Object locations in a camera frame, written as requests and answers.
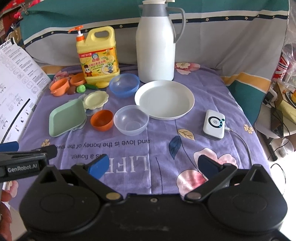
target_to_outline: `qr code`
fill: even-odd
[[[35,109],[36,109],[37,105],[34,105],[33,108],[32,108],[32,111],[34,112]]]

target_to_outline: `instruction sheet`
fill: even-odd
[[[19,140],[50,81],[14,39],[0,45],[0,143]]]

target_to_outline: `black stripe with stars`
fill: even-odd
[[[263,18],[263,19],[274,19],[274,18],[280,18],[280,19],[288,19],[288,16],[286,15],[264,15],[264,14],[258,14],[257,16],[221,16],[221,17],[209,17],[209,18],[190,18],[190,19],[186,19],[186,23],[204,23],[204,22],[218,22],[218,21],[232,21],[232,20],[244,20],[244,21],[252,21],[256,18]],[[173,23],[182,23],[182,19],[174,19],[172,20]],[[111,27],[113,27],[114,29],[119,29],[119,28],[136,28],[138,26],[138,23],[126,23],[126,24],[115,24],[115,25],[110,25]],[[94,29],[94,28],[86,28],[86,29],[82,29],[81,33],[87,33],[90,30]],[[45,33],[41,36],[38,36],[36,38],[34,38],[33,40],[31,40],[30,42],[28,42],[25,47],[29,46],[30,44],[32,44],[33,42],[36,42],[40,39],[43,39],[47,36],[51,36],[53,34],[77,34],[76,32],[70,32],[68,33],[68,31],[51,31],[48,33]]]

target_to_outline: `orange toy pot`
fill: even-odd
[[[100,110],[91,117],[91,125],[97,131],[108,131],[113,126],[113,113],[109,110]]]
[[[86,83],[86,80],[84,78],[84,73],[76,74],[70,80],[70,84],[74,86],[80,86],[80,85],[83,85],[84,83]]]
[[[54,96],[62,96],[70,88],[68,78],[63,78],[52,84],[50,91]]]

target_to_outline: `human hand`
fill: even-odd
[[[9,209],[3,202],[10,201],[17,194],[18,183],[17,181],[9,182],[9,190],[2,190],[1,194],[1,203],[0,203],[0,213],[1,213],[1,221],[0,221],[0,235],[5,238],[7,241],[12,241],[10,224],[12,223],[12,217]]]

